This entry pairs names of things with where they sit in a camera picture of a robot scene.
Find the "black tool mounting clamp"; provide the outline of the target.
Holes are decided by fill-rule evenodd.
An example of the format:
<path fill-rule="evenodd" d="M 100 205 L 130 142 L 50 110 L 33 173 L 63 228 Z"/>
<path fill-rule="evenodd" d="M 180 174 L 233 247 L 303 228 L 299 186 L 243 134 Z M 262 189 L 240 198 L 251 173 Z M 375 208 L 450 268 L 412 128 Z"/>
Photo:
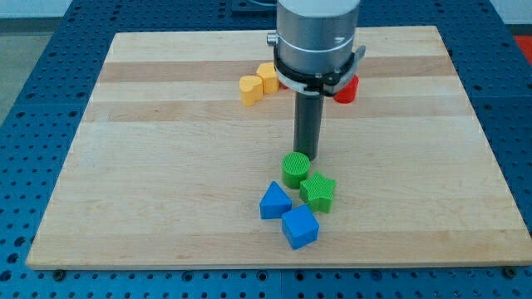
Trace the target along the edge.
<path fill-rule="evenodd" d="M 329 73 L 307 74 L 289 68 L 273 48 L 273 65 L 278 80 L 287 88 L 306 96 L 335 96 L 356 75 L 359 61 L 366 54 L 366 46 L 360 46 L 350 54 L 347 62 L 338 70 Z"/>

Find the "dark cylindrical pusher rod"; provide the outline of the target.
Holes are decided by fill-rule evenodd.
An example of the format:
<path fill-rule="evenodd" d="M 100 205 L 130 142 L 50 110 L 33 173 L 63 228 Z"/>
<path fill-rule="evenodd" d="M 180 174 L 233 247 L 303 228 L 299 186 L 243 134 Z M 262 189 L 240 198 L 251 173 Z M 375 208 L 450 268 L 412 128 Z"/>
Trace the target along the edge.
<path fill-rule="evenodd" d="M 322 95 L 296 94 L 293 150 L 305 154 L 310 161 L 313 161 L 318 155 L 322 113 Z"/>

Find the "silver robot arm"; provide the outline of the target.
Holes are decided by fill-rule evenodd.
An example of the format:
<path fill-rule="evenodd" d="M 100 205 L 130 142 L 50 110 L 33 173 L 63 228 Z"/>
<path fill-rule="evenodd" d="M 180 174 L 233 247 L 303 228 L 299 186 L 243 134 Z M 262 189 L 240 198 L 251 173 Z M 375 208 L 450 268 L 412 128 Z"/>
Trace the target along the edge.
<path fill-rule="evenodd" d="M 318 155 L 323 102 L 352 81 L 366 48 L 355 49 L 360 0 L 278 0 L 267 35 L 279 81 L 295 92 L 293 150 Z"/>

